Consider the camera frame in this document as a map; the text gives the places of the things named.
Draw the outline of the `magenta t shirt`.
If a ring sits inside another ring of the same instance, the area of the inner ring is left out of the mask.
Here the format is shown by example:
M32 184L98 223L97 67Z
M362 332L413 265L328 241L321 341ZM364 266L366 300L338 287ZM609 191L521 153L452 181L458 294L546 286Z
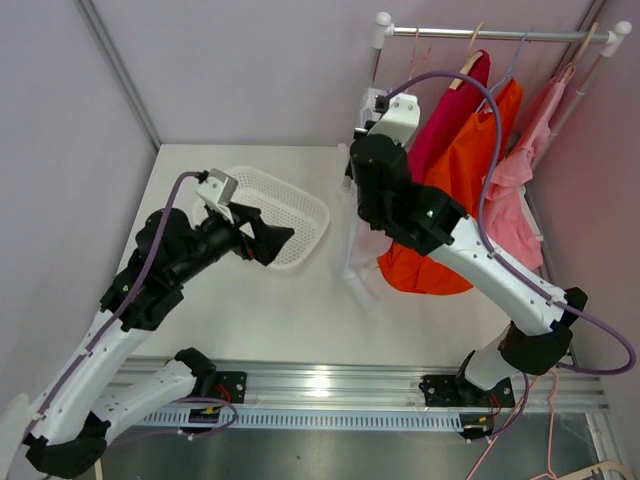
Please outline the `magenta t shirt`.
M449 147L484 99L484 95L473 85L459 79L456 82L453 88L447 88L441 96L409 149L408 166L412 180L416 183L422 182L426 171Z

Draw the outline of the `white t shirt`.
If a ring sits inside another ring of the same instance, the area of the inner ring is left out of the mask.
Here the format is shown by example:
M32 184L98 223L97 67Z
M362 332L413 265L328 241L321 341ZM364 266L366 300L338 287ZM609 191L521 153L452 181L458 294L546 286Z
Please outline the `white t shirt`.
M357 193L355 182L345 175L337 188L342 233L334 274L360 309L372 314L382 291L378 258L389 249L391 239L359 217Z

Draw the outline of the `beige wooden hanger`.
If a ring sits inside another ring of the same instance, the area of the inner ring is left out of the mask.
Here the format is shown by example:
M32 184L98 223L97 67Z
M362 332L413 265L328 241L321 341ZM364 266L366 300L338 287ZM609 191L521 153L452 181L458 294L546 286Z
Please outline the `beige wooden hanger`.
M468 75L474 65L484 56L484 54L480 50L475 48L475 42L484 25L484 21L480 22L470 37L470 42L467 49L467 58L464 65L459 71L459 73L462 75Z

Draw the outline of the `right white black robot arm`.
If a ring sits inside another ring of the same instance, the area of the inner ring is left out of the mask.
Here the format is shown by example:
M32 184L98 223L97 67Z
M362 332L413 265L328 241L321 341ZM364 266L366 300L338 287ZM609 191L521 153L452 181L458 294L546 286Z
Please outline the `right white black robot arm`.
M412 181L408 154L391 138L359 136L349 149L348 171L357 186L358 216L371 230L456 272L510 320L500 336L463 362L455 380L461 401L478 404L517 372L542 376L558 366L588 299L583 290L550 284L500 254L449 194Z

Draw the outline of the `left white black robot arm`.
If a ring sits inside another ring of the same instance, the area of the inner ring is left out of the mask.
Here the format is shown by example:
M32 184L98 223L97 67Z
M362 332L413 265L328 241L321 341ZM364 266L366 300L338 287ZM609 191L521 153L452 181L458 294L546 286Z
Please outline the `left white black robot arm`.
M174 401L216 394L215 364L194 347L115 396L105 389L124 361L183 300L185 284L228 253L270 265L295 231L266 224L255 207L232 203L231 216L208 210L192 225L165 208L136 234L126 267L100 300L87 336L44 393L39 420L24 438L39 472L73 479L86 472L126 429Z

